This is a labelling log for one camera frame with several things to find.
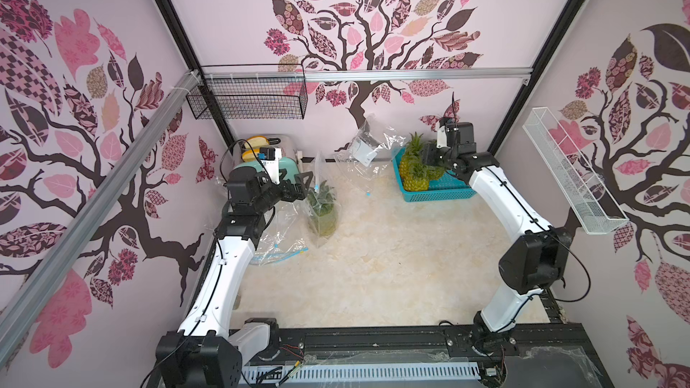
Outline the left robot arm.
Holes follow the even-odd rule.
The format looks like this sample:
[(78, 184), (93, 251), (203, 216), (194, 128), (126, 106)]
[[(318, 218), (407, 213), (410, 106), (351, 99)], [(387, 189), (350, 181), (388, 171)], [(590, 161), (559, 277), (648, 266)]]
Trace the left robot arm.
[(142, 384), (161, 387), (237, 387), (253, 359), (274, 359), (280, 328), (273, 318), (250, 318), (232, 331), (235, 300), (277, 205), (307, 198), (314, 176), (281, 167), (274, 145), (244, 146), (255, 164), (241, 163), (226, 178), (227, 202), (212, 239), (201, 286), (180, 327), (156, 346), (156, 364)]

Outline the zip bag with blue seal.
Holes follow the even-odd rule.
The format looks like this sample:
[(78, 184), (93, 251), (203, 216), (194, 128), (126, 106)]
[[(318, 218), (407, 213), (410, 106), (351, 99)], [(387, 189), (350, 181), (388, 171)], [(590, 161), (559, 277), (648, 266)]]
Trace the zip bag with blue seal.
[(283, 262), (307, 250), (304, 219), (298, 207), (292, 203), (280, 202), (250, 264), (263, 266)]

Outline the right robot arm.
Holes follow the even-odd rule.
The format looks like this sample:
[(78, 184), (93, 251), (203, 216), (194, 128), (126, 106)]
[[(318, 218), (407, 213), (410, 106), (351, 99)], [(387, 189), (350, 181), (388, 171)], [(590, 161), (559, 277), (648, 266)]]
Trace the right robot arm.
[(502, 284), (476, 314), (471, 334), (475, 348), (503, 341), (526, 305), (563, 279), (572, 255), (572, 235), (564, 227), (552, 226), (528, 204), (494, 155), (477, 150), (473, 124), (457, 120), (455, 113), (438, 121), (437, 140), (423, 147), (422, 161), (469, 186), (512, 240), (499, 260)]

